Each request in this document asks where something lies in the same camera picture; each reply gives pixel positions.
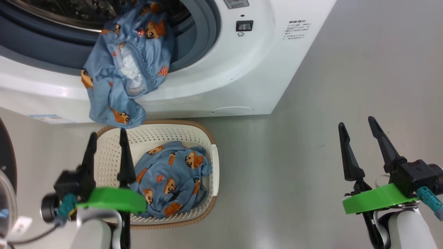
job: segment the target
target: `power button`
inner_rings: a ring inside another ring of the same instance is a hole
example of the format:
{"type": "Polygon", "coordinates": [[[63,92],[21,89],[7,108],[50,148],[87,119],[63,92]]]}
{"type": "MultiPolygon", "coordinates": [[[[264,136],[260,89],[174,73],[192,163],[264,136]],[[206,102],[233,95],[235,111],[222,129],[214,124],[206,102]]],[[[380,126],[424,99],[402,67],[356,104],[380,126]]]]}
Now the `power button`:
{"type": "Polygon", "coordinates": [[[244,31],[251,31],[252,25],[254,24],[254,21],[237,21],[237,25],[235,27],[235,31],[244,32],[244,31]]]}

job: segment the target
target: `cartoon character print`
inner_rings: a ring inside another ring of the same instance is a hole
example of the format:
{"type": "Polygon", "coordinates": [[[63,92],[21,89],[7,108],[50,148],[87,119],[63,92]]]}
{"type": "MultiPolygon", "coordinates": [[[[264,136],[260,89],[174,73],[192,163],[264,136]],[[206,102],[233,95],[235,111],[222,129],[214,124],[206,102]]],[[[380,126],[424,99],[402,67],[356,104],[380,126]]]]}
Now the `cartoon character print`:
{"type": "Polygon", "coordinates": [[[161,182],[161,181],[163,181],[163,179],[165,179],[165,176],[164,176],[164,175],[158,175],[158,176],[156,176],[156,180],[157,180],[158,183],[161,182]]]}
{"type": "Polygon", "coordinates": [[[179,203],[173,202],[171,205],[169,205],[169,207],[163,209],[163,212],[165,213],[166,216],[170,217],[173,214],[175,214],[178,211],[180,211],[182,206],[183,205],[180,205],[179,203]]]}
{"type": "Polygon", "coordinates": [[[150,155],[154,155],[155,153],[164,150],[163,145],[160,145],[158,147],[153,148],[152,150],[148,151],[147,153],[150,155]]]}
{"type": "Polygon", "coordinates": [[[169,156],[170,156],[169,162],[168,162],[169,165],[172,165],[174,163],[176,154],[177,154],[176,152],[169,154],[169,156]]]}
{"type": "Polygon", "coordinates": [[[167,68],[167,66],[164,66],[164,67],[159,71],[159,75],[162,75],[162,76],[166,76],[167,73],[168,73],[168,68],[167,68]]]}
{"type": "Polygon", "coordinates": [[[194,183],[195,183],[195,187],[194,187],[194,191],[192,191],[192,194],[193,194],[193,195],[196,194],[196,193],[198,193],[198,190],[200,189],[201,180],[198,179],[198,178],[196,178],[196,179],[194,180],[194,183]]]}
{"type": "Polygon", "coordinates": [[[86,71],[86,69],[82,69],[82,83],[87,89],[91,88],[92,90],[94,90],[93,80],[91,76],[89,76],[89,73],[88,71],[86,71]]]}
{"type": "Polygon", "coordinates": [[[151,205],[152,201],[154,201],[154,192],[152,192],[152,188],[144,189],[142,188],[144,193],[144,198],[146,199],[146,202],[151,205]]]}
{"type": "Polygon", "coordinates": [[[151,3],[143,6],[141,9],[140,15],[143,16],[146,13],[152,12],[152,13],[160,13],[162,11],[162,8],[159,4],[151,3]]]}
{"type": "Polygon", "coordinates": [[[137,183],[140,183],[140,182],[141,182],[141,180],[143,179],[144,174],[146,173],[146,170],[148,170],[148,168],[144,168],[144,169],[140,172],[140,174],[137,176],[137,178],[136,178],[137,183]]]}
{"type": "Polygon", "coordinates": [[[165,188],[164,188],[164,193],[165,195],[171,193],[172,191],[174,191],[177,188],[177,185],[175,184],[174,179],[171,177],[167,180],[165,188]]]}
{"type": "Polygon", "coordinates": [[[117,123],[123,123],[124,125],[128,124],[130,116],[127,113],[118,112],[118,111],[112,109],[112,107],[110,107],[110,109],[114,113],[115,121],[117,123]]]}
{"type": "Polygon", "coordinates": [[[117,35],[120,35],[120,28],[121,28],[120,24],[116,23],[116,24],[115,24],[115,33],[116,33],[117,35]]]}
{"type": "Polygon", "coordinates": [[[146,31],[144,29],[140,29],[140,30],[137,30],[137,34],[139,35],[139,37],[142,37],[142,36],[146,35],[146,31]]]}
{"type": "Polygon", "coordinates": [[[118,50],[115,50],[115,51],[112,53],[112,57],[114,57],[114,56],[116,56],[117,54],[119,54],[120,51],[124,48],[125,45],[126,45],[126,42],[124,42],[124,43],[120,43],[120,44],[118,45],[118,50]]]}
{"type": "Polygon", "coordinates": [[[102,34],[107,35],[108,33],[116,33],[117,35],[120,35],[120,24],[116,23],[115,24],[115,31],[114,30],[110,30],[110,29],[104,29],[101,31],[102,34]]]}
{"type": "Polygon", "coordinates": [[[200,165],[204,161],[204,156],[198,156],[195,151],[192,151],[189,153],[189,155],[186,157],[186,164],[191,167],[191,169],[195,169],[200,167],[200,165]]]}
{"type": "Polygon", "coordinates": [[[160,36],[166,35],[165,21],[161,20],[160,23],[149,21],[146,27],[146,39],[159,39],[160,36]]]}

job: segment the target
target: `white washing machine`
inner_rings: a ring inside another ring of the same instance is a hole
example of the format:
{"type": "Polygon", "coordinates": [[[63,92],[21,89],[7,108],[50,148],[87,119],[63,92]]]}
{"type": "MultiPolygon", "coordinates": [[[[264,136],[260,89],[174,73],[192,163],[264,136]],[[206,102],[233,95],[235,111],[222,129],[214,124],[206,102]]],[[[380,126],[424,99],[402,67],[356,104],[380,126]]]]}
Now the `white washing machine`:
{"type": "MultiPolygon", "coordinates": [[[[168,1],[171,73],[137,102],[149,119],[270,114],[335,1],[168,1]]],[[[92,122],[80,69],[124,1],[35,2],[0,0],[0,106],[49,123],[92,122]]]]}

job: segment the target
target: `blue pajamas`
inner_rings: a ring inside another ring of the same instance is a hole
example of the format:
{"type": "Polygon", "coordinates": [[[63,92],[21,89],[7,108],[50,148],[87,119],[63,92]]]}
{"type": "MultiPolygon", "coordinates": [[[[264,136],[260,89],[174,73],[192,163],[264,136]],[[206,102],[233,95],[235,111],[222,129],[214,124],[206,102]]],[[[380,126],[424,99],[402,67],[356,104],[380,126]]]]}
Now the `blue pajamas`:
{"type": "Polygon", "coordinates": [[[202,177],[211,173],[203,147],[186,148],[170,142],[144,154],[135,166],[136,182],[130,188],[147,202],[141,216],[170,217],[188,212],[206,196],[202,177]]]}
{"type": "Polygon", "coordinates": [[[98,123],[134,128],[146,111],[134,99],[156,90],[166,79],[174,34],[161,5],[138,0],[105,25],[82,70],[91,110],[98,123]]]}

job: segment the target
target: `white plastic basket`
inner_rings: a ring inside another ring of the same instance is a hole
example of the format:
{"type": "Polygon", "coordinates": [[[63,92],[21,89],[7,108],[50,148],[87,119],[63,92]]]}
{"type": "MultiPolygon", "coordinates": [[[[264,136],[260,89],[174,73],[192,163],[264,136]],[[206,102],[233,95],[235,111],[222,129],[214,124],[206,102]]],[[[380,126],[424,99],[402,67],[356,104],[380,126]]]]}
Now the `white plastic basket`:
{"type": "MultiPolygon", "coordinates": [[[[206,199],[191,211],[168,218],[143,218],[131,216],[131,229],[161,229],[186,226],[204,219],[215,205],[218,193],[219,162],[217,146],[212,135],[201,125],[192,121],[157,120],[127,130],[134,165],[152,148],[170,141],[181,141],[187,147],[202,146],[211,161],[212,172],[202,180],[208,190],[206,199]]],[[[120,129],[107,126],[97,132],[97,151],[94,157],[94,179],[97,187],[117,187],[120,170],[120,129]]]]}

